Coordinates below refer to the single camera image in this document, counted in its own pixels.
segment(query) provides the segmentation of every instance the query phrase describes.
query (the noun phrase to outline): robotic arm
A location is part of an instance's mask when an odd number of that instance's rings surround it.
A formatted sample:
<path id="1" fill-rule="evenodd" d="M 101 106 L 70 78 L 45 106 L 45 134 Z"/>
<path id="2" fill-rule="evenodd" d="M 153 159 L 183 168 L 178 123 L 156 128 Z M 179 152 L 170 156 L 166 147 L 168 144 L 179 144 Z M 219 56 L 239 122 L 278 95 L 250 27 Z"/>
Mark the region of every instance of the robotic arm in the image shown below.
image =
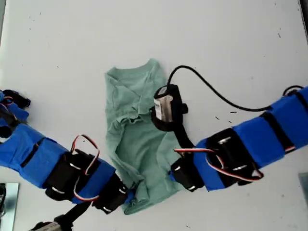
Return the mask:
<path id="1" fill-rule="evenodd" d="M 217 96 L 228 104 L 246 111 L 264 112 L 261 116 L 223 130 L 201 140 L 196 146 L 189 140 L 183 114 L 188 107 L 182 102 L 177 85 L 171 79 L 180 68 L 193 71 Z M 173 131 L 181 146 L 175 149 L 180 158 L 171 166 L 170 179 L 193 192 L 205 186 L 208 191 L 227 188 L 235 183 L 246 185 L 263 178 L 261 168 L 308 144 L 308 88 L 292 86 L 270 106 L 251 109 L 238 106 L 218 93 L 198 72 L 188 66 L 177 67 L 166 86 L 154 96 L 150 109 L 155 126 Z M 24 110 L 30 100 L 15 91 L 0 92 L 0 166 L 8 167 L 45 189 L 56 201 L 76 204 L 54 222 L 40 222 L 32 230 L 70 231 L 73 221 L 92 205 L 109 214 L 134 195 L 115 174 L 116 169 L 76 148 L 76 137 L 70 150 L 23 123 Z"/>

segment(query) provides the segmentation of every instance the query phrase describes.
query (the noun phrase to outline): red wire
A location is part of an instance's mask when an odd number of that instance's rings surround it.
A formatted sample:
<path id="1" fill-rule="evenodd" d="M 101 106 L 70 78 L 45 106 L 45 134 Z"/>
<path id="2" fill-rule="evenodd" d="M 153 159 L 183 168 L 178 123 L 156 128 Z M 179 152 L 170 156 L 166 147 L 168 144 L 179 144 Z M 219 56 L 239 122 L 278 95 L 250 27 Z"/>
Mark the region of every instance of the red wire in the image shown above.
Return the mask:
<path id="1" fill-rule="evenodd" d="M 95 143 L 90 137 L 88 137 L 88 136 L 85 135 L 85 134 L 82 134 L 82 135 L 78 135 L 78 136 L 75 137 L 75 139 L 74 139 L 74 141 L 73 141 L 73 143 L 72 143 L 71 154 L 73 154 L 73 151 L 76 149 L 76 141 L 77 141 L 77 139 L 78 139 L 79 137 L 81 137 L 81 136 L 84 137 L 84 138 L 86 138 L 86 140 L 88 140 L 88 141 L 97 149 L 97 154 L 96 154 L 96 156 L 92 159 L 91 163 L 89 164 L 89 166 L 87 167 L 87 169 L 86 169 L 85 172 L 84 172 L 84 174 L 85 174 L 86 176 L 88 176 L 88 171 L 89 171 L 89 169 L 92 167 L 92 165 L 95 163 L 95 161 L 98 159 L 98 157 L 99 157 L 99 155 L 100 155 L 100 149 L 98 148 L 98 146 L 96 145 L 96 143 Z M 80 177 L 78 177 L 78 179 L 77 179 L 77 181 L 76 181 L 76 183 L 75 183 L 75 186 L 74 186 L 74 195 L 75 195 L 75 197 L 78 198 L 78 199 L 81 200 L 81 201 L 87 201 L 87 202 L 91 202 L 91 201 L 97 200 L 97 199 L 99 198 L 99 195 L 97 195 L 97 196 L 95 196 L 95 197 L 92 197 L 92 198 L 84 198 L 84 197 L 78 195 L 78 193 L 76 192 L 76 186 L 77 186 L 77 184 L 78 184 L 78 182 L 79 182 L 79 178 L 80 178 Z"/>
<path id="2" fill-rule="evenodd" d="M 185 152 L 215 153 L 214 150 L 208 149 L 208 148 L 176 148 L 176 149 L 174 149 L 174 151 L 175 151 L 175 152 L 178 152 L 178 153 L 185 153 Z M 217 166 L 211 164 L 211 163 L 209 162 L 209 160 L 207 159 L 207 156 L 205 157 L 205 159 L 206 159 L 207 164 L 208 164 L 211 168 L 215 169 L 216 171 L 218 171 L 218 172 L 220 172 L 220 173 L 222 173 L 222 174 L 224 174 L 224 175 L 227 175 L 227 176 L 230 176 L 230 177 L 234 177 L 234 178 L 237 178 L 237 179 L 240 179 L 240 180 L 245 180 L 245 181 L 248 181 L 248 182 L 258 181 L 258 180 L 260 180 L 261 178 L 264 177 L 263 173 L 262 173 L 259 169 L 256 168 L 256 165 L 255 165 L 253 162 L 252 162 L 252 164 L 253 164 L 254 169 L 255 169 L 256 173 L 258 174 L 259 178 L 246 178 L 246 177 L 242 177 L 242 176 L 240 176 L 240 175 L 237 175 L 237 174 L 234 174 L 234 173 L 230 173 L 230 172 L 228 172 L 228 171 L 225 171 L 225 170 L 224 170 L 224 162 L 223 162 L 223 160 L 222 160 L 221 157 L 218 156 L 218 155 L 216 155 L 216 157 L 217 157 L 218 161 L 219 161 L 220 164 L 221 164 L 221 168 L 219 168 L 219 167 L 217 167 Z"/>

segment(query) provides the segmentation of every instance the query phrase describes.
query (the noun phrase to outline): blue tape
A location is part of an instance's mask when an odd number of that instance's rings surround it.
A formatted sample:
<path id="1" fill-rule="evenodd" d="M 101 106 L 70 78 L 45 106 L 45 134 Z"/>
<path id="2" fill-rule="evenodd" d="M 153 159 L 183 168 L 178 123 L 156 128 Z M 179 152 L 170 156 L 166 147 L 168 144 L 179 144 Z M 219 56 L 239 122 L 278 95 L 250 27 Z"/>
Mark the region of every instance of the blue tape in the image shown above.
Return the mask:
<path id="1" fill-rule="evenodd" d="M 98 159 L 98 161 L 100 161 L 101 164 L 92 174 L 85 187 L 80 192 L 78 192 L 78 195 L 84 198 L 92 198 L 99 195 L 102 188 L 116 171 L 116 169 L 110 164 L 108 164 L 106 161 L 101 159 Z M 75 204 L 79 204 L 83 201 L 80 201 L 79 199 L 74 197 L 72 199 L 72 202 Z"/>
<path id="2" fill-rule="evenodd" d="M 201 140 L 196 148 L 206 148 L 206 139 Z M 207 153 L 194 153 L 193 163 L 197 167 L 198 172 L 208 191 L 224 189 L 225 186 L 221 181 L 216 170 L 212 169 L 206 162 Z"/>

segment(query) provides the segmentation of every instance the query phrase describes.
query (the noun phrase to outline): wire bundle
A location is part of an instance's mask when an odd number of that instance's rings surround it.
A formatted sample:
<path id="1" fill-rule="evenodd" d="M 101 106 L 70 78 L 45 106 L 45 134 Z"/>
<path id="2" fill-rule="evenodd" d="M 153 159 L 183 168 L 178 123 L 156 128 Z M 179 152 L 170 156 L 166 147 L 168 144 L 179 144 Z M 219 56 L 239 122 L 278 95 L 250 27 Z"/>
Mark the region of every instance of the wire bundle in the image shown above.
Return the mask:
<path id="1" fill-rule="evenodd" d="M 207 153 L 207 154 L 214 154 L 216 156 L 216 158 L 218 159 L 218 161 L 220 162 L 220 167 L 213 165 L 207 158 L 207 155 L 205 155 L 205 159 L 207 164 L 215 169 L 217 172 L 220 172 L 226 176 L 230 176 L 230 177 L 234 177 L 237 178 L 239 180 L 244 180 L 247 182 L 254 182 L 254 181 L 258 181 L 260 179 L 262 179 L 264 177 L 263 173 L 257 169 L 255 163 L 252 162 L 252 165 L 255 169 L 256 174 L 258 175 L 257 177 L 251 177 L 251 178 L 247 178 L 247 177 L 243 177 L 240 175 L 237 175 L 233 172 L 229 172 L 225 170 L 225 163 L 223 162 L 222 158 L 217 155 L 217 152 L 215 150 L 212 149 L 208 149 L 208 148 L 176 148 L 174 149 L 175 152 L 179 153 L 180 155 L 182 155 L 181 153 L 192 153 L 192 152 L 197 152 L 197 153 Z"/>

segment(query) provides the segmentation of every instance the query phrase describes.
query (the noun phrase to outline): white surface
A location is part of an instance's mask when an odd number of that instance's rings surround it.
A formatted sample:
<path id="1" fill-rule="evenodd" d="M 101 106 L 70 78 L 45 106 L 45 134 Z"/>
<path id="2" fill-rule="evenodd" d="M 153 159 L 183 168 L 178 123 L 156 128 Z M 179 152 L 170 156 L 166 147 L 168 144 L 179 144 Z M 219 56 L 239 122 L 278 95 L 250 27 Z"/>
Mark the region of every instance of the white surface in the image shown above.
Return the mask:
<path id="1" fill-rule="evenodd" d="M 308 83 L 308 46 L 296 0 L 8 1 L 2 86 L 24 92 L 32 100 L 30 125 L 66 147 L 84 132 L 109 160 L 104 72 L 113 65 L 137 67 L 151 57 L 166 74 L 179 64 L 196 67 L 243 106 L 265 106 L 286 87 Z M 190 108 L 186 128 L 194 142 L 230 126 L 228 120 L 236 124 L 258 115 L 230 114 L 234 108 L 188 71 L 174 80 Z M 265 168 L 266 177 L 248 186 L 182 191 L 131 216 L 91 208 L 75 230 L 306 231 L 308 210 L 297 174 L 308 171 L 307 150 Z M 15 231 L 72 207 L 49 199 L 12 170 L 0 169 L 2 181 L 21 183 Z"/>

